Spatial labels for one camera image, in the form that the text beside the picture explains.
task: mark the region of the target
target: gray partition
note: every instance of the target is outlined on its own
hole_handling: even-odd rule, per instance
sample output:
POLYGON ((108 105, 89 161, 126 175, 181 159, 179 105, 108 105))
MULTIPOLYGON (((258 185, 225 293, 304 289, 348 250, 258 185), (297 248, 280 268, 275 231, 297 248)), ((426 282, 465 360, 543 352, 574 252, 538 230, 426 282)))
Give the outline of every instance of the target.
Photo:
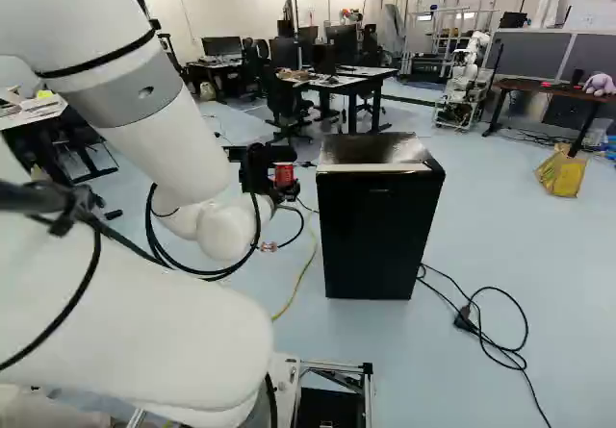
POLYGON ((605 72, 616 77, 616 36, 602 34, 578 34, 565 64, 561 80, 570 81, 575 69, 582 69, 582 81, 593 72, 605 72))
POLYGON ((570 40, 568 32, 496 31, 485 66, 494 68, 502 43, 504 50, 497 73, 555 79, 570 40))

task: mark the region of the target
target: yellow cable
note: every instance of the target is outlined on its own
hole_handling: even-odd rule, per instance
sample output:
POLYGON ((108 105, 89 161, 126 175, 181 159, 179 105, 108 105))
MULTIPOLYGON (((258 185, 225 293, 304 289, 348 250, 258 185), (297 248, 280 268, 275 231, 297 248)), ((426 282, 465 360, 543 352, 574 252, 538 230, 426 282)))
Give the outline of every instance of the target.
POLYGON ((310 266, 312 261, 315 259, 315 256, 317 255, 317 248, 319 247, 319 242, 317 241, 317 236, 315 235, 315 232, 310 227, 311 217, 312 217, 312 213, 310 213, 310 216, 308 216, 308 221, 306 222, 306 226, 308 227, 308 232, 312 236, 312 240, 313 240, 312 255, 308 259, 308 262, 306 262, 304 267, 301 269, 299 276, 297 276, 297 281, 295 282, 295 287, 293 288, 293 293, 291 297, 287 300, 287 303, 285 303, 285 306, 283 306, 283 308, 278 313, 276 313, 275 315, 271 317, 272 322, 279 319, 280 316, 286 313, 287 310, 291 307, 293 300, 295 300, 295 296, 297 295, 297 291, 299 290, 299 284, 301 284, 301 279, 304 277, 304 274, 308 270, 308 267, 310 266))

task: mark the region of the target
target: red can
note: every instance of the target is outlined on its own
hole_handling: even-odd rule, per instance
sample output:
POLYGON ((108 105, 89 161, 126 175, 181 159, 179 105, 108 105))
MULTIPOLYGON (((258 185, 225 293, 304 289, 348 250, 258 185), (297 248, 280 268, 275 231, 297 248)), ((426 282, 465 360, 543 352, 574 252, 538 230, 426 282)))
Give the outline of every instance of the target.
POLYGON ((277 188, 290 186, 295 181, 293 164, 276 164, 274 182, 277 188))

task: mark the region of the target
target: yellow bag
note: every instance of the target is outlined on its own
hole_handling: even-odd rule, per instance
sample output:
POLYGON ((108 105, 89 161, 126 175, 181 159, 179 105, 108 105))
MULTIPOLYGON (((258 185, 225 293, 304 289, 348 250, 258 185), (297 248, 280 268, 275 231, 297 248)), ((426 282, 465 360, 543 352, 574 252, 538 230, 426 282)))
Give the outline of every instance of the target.
POLYGON ((535 176, 553 195, 576 197, 586 171, 587 158, 569 157, 569 144, 558 143, 552 154, 535 170, 535 176))

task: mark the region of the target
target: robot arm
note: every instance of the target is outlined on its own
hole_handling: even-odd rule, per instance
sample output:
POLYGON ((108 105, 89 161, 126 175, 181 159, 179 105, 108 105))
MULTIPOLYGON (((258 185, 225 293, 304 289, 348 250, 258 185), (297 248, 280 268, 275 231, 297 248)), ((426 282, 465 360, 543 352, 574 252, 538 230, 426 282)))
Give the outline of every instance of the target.
MULTIPOLYGON (((0 54, 15 55, 158 184, 152 210, 213 258, 238 259, 254 238, 247 194, 135 0, 0 0, 0 54)), ((0 176, 27 175, 0 142, 0 176)), ((274 204, 256 196, 261 222, 274 204)), ((92 231, 58 239, 0 213, 0 364, 32 341, 80 284, 92 231)), ((103 239, 88 291, 28 357, 0 372, 22 386, 89 390, 199 427, 233 427, 253 410, 272 352, 268 315, 242 295, 162 272, 103 239)))

